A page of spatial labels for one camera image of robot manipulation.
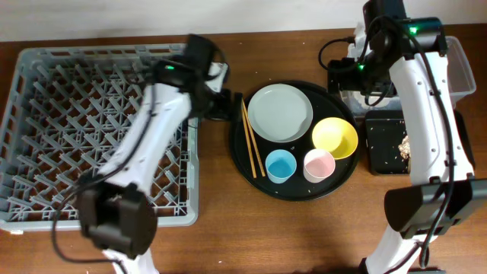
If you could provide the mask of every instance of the wooden chopstick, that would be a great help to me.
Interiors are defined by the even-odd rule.
[[[256,167],[253,165],[252,147],[250,146],[249,133],[247,132],[247,117],[245,116],[244,109],[242,109],[242,122],[243,129],[245,130],[245,139],[247,140],[247,148],[249,150],[250,165],[252,166],[253,178],[257,178]]]
[[[260,173],[262,174],[263,177],[265,177],[266,172],[264,171],[264,166],[262,165],[262,161],[260,159],[259,149],[257,148],[256,138],[253,136],[252,126],[250,125],[249,114],[247,113],[247,108],[245,107],[244,100],[242,100],[242,109],[245,115],[245,120],[247,121],[247,128],[249,129],[250,137],[252,139],[253,149],[256,151],[257,161],[259,162],[259,167],[260,167]]]

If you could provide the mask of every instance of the pink cup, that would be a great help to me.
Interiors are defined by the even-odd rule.
[[[304,157],[304,178],[319,183],[335,171],[335,159],[324,149],[313,149]]]

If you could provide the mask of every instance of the plastic bin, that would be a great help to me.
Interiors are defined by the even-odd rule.
[[[142,73],[183,44],[26,49],[18,58],[0,128],[0,228],[45,231],[78,174],[95,172],[128,131]],[[159,161],[148,201],[159,226],[198,216],[197,120],[180,125]],[[62,209],[60,230],[79,229]]]
[[[448,86],[451,103],[455,104],[476,90],[472,69],[460,41],[456,37],[446,37],[448,45]],[[364,96],[357,91],[340,91],[343,102],[347,104],[354,116],[364,117],[369,110],[401,110],[399,97],[384,98],[377,106],[369,107]]]

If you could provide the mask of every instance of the table surface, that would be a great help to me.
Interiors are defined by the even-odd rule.
[[[459,38],[476,77],[477,91],[457,104],[475,155],[478,178],[487,177],[487,25],[446,27]],[[231,67],[227,86],[249,94],[268,81],[297,79],[326,86],[317,53],[328,40],[352,30],[209,35]],[[124,37],[0,43],[0,102],[5,107],[18,53],[27,47],[180,43],[185,37]],[[333,45],[324,59],[346,55]],[[309,273],[357,266],[382,237],[386,191],[410,185],[406,176],[377,177],[368,171],[366,154],[346,184],[311,202],[273,199],[239,174],[228,148],[229,123],[205,121],[199,130],[199,219],[189,227],[160,228],[152,243],[154,263],[163,273],[262,272]],[[77,258],[101,257],[78,231],[59,233],[62,249]],[[449,273],[487,269],[487,207],[431,245],[431,266]],[[62,262],[47,232],[21,236],[0,231],[2,273],[113,273],[107,264]]]

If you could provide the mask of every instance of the round black tray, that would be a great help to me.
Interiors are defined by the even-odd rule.
[[[230,151],[235,165],[242,175],[257,189],[262,192],[288,201],[306,201],[317,199],[337,190],[352,175],[358,163],[358,149],[353,155],[346,159],[336,161],[336,169],[333,174],[320,183],[310,183],[304,179],[303,161],[304,156],[309,150],[313,149],[311,133],[314,125],[327,117],[338,117],[349,121],[357,130],[357,124],[348,107],[337,97],[326,92],[325,88],[305,81],[283,81],[280,84],[289,84],[301,90],[309,99],[313,106],[313,122],[306,133],[301,138],[293,142],[275,143],[270,142],[258,134],[254,133],[260,157],[265,165],[267,155],[276,149],[285,149],[291,152],[298,162],[296,172],[287,181],[281,184],[273,183],[268,177],[262,177],[259,171],[259,164],[253,150],[254,164],[256,167],[257,178],[252,178],[252,170],[245,139],[244,125],[241,119],[233,121],[230,129]],[[255,92],[245,99],[248,106],[250,99]]]

